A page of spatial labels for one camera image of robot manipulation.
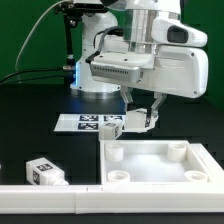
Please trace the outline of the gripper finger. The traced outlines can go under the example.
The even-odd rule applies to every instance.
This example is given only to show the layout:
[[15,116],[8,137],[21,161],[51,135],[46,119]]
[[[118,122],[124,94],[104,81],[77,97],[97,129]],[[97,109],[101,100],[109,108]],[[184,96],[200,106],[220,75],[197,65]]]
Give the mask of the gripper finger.
[[133,102],[131,92],[132,89],[130,87],[122,86],[120,89],[120,94],[124,101],[124,111],[127,111],[128,105]]
[[159,108],[165,101],[167,95],[164,93],[155,92],[154,93],[154,103],[151,106],[151,112],[150,112],[150,123],[155,124],[156,121],[159,118]]

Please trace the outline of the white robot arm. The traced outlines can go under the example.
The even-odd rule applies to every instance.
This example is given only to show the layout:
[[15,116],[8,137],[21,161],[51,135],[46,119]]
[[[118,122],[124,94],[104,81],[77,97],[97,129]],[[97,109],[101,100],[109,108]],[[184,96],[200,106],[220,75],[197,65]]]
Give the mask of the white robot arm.
[[125,103],[132,89],[156,94],[151,115],[166,95],[198,98],[208,81],[207,35],[181,23],[181,0],[127,0],[121,37],[104,31],[86,58],[93,79],[121,87]]

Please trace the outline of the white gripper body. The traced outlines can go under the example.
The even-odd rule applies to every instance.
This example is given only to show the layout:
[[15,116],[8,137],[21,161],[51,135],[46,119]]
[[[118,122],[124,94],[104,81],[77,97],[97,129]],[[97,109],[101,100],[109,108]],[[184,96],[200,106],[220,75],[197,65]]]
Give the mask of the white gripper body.
[[126,21],[126,40],[131,65],[143,75],[139,88],[189,98],[206,91],[204,32],[165,16],[133,17]]

